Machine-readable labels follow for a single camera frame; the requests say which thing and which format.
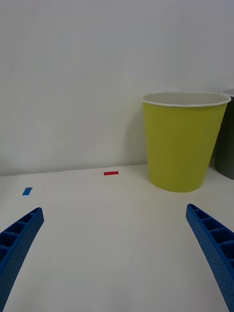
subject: dark gray bin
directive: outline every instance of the dark gray bin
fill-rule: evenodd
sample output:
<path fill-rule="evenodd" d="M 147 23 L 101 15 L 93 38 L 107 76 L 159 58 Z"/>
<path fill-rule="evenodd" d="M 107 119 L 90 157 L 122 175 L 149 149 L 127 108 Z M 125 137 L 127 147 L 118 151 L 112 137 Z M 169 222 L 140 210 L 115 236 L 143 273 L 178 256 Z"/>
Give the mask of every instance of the dark gray bin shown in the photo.
<path fill-rule="evenodd" d="M 231 96 L 217 138 L 215 167 L 224 176 L 234 179 L 234 89 L 223 91 Z"/>

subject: yellow paper cup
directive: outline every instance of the yellow paper cup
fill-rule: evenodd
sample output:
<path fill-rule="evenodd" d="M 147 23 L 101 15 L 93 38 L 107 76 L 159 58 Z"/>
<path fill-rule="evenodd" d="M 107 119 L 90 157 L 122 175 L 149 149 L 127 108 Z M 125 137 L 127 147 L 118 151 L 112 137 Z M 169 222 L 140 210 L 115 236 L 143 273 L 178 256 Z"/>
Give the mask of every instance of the yellow paper cup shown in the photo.
<path fill-rule="evenodd" d="M 171 192 L 198 189 L 231 98 L 218 93 L 162 92 L 142 100 L 150 181 Z"/>

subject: small red block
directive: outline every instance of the small red block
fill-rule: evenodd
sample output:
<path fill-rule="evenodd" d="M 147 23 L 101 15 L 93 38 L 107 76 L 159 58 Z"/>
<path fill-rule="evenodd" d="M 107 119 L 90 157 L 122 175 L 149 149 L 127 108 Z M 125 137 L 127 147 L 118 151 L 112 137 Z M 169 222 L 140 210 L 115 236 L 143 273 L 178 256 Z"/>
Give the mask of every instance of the small red block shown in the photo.
<path fill-rule="evenodd" d="M 104 172 L 105 176 L 118 175 L 118 171 L 106 171 Z"/>

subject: white wall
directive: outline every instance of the white wall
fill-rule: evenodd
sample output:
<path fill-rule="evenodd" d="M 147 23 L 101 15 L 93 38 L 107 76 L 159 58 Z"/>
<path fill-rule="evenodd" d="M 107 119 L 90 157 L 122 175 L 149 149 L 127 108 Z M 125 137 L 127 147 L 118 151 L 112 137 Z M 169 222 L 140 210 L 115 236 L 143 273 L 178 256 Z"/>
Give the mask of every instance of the white wall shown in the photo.
<path fill-rule="evenodd" d="M 0 174 L 144 163 L 140 98 L 234 83 L 233 0 L 0 2 Z"/>

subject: white tabletop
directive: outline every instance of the white tabletop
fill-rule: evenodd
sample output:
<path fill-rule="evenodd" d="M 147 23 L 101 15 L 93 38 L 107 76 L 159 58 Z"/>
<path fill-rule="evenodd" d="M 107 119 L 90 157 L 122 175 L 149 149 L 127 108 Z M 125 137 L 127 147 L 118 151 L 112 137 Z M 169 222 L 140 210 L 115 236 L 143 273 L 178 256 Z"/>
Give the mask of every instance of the white tabletop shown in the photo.
<path fill-rule="evenodd" d="M 0 177 L 0 232 L 35 207 L 45 223 L 4 312 L 225 312 L 186 221 L 188 203 L 234 230 L 234 181 L 209 168 L 197 191 L 152 185 L 147 167 Z M 21 197 L 33 187 L 29 197 Z"/>

